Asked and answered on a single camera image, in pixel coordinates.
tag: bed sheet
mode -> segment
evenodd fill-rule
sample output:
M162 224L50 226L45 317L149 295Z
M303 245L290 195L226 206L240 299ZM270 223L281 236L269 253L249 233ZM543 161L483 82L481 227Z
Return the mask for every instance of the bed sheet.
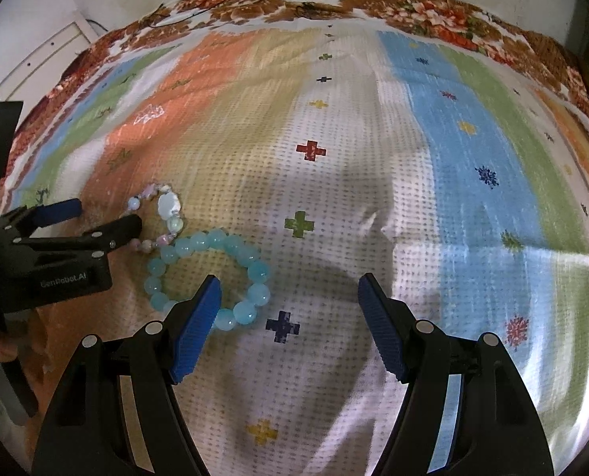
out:
M80 233L152 181L178 192L182 235L222 227L273 268L257 321L212 332L176 387L211 474L373 470L404 386L357 305L369 271L448 334L502 338L557 472L589 438L589 100L523 31L457 0L160 7L84 52L26 119L0 211L79 197L84 216L58 232ZM163 232L154 205L138 213L143 237ZM112 290L41 310L42 411L83 336L161 317L146 261L118 251ZM243 296L243 271L213 252L170 267L164 289L187 298L208 273L224 307Z

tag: blue bead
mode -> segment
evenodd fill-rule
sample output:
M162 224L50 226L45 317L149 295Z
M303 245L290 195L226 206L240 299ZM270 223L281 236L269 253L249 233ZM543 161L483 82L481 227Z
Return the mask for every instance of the blue bead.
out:
M224 250L224 241L226 240L226 233L222 229L211 229L206 235L211 249Z
M178 252L176 252L175 247L170 245L163 245L160 247L160 258L167 265L173 265L173 263L177 263L178 257Z
M235 320L238 323L247 326L248 324L252 324L257 318L257 310L250 301L241 301L233 308L233 316L235 316Z
M240 245L235 258L242 267L248 268L259 259L259 249L252 245Z
M144 280L144 291L149 295L162 291L162 281L153 275Z
M189 238L178 238L173 244L173 247L176 249L179 257L189 257L189 255L193 254L191 240Z
M184 220L179 216L172 216L167 220L167 229L170 233L178 234L182 230L182 227L184 227Z
M206 236L206 233L203 233L202 231L198 231L192 235L189 241L191 242L191 248L195 252L205 251L209 248L208 237Z
M127 207L130 211L137 211L140 209L140 199L138 197L131 197L127 201Z
M236 234L230 234L224 240L224 251L228 255L236 255L237 249L240 248L240 246L242 246L243 244L244 241L242 240L242 238L240 238Z
M149 262L146 264L146 269L149 271L151 275L160 277L163 276L164 272L167 271L167 265L159 257L154 257L153 259L150 259Z
M162 292L154 293L149 299L151 307L156 311L162 311L167 302L169 302L169 298L167 297L167 294Z
M265 306L270 300L270 290L265 284L255 283L248 289L246 299L255 306Z
M255 283L265 283L270 277L270 267L263 261L255 261L248 267L248 279Z
M220 308L215 315L215 327L222 331L230 331L235 327L235 315L233 310L228 308Z

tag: pink bead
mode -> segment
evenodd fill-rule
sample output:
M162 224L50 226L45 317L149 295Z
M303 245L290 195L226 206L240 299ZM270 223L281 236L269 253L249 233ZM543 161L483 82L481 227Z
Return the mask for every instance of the pink bead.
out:
M147 184L144 187L144 190L142 190L141 195L143 196L143 198L146 198L146 200L150 200L157 192L158 190L156 190L155 184Z
M144 252L145 254L149 254L149 252L151 252L152 250L154 250L154 243L151 240L144 240L141 244L140 244L140 251Z
M141 242L138 238L134 238L132 240L129 240L129 248L132 251L138 251L138 249L140 249L140 245L141 245Z
M171 238L169 238L169 236L166 234L161 234L156 239L156 243L158 243L158 245L169 245L171 243Z

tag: green cross pattern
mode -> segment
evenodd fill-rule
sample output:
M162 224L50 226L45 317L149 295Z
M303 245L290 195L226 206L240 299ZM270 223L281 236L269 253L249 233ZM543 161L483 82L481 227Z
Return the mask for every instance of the green cross pattern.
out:
M314 222L305 219L305 211L297 211L294 219L286 218L285 229L292 229L293 238L303 238L306 231L314 231Z

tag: green stripe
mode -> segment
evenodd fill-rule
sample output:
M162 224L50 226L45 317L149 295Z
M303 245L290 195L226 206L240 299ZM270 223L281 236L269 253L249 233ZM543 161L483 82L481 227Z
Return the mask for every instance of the green stripe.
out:
M552 408L540 415L546 433L554 434L563 426L573 427L583 401L589 367L589 268L570 260L570 254L564 254L589 254L579 205L505 85L473 57L448 47L441 50L513 145L537 196L541 229L549 247L555 251L555 345L572 340L573 357L556 359L558 369L569 367L568 390L565 395L552 396Z
M131 66L131 69L125 72L124 76L118 77L98 94L96 100L87 111L71 123L67 131L67 136L52 155L45 160L32 187L23 192L21 198L22 205L27 205L28 207L36 205L37 191L45 188L50 190L52 188L64 160L76 149L86 144L111 115L119 100L127 93L134 80L136 80L135 75L167 52L173 50L173 48L175 47L156 50L155 52L143 55ZM130 75L132 77L128 80L128 83L122 84Z

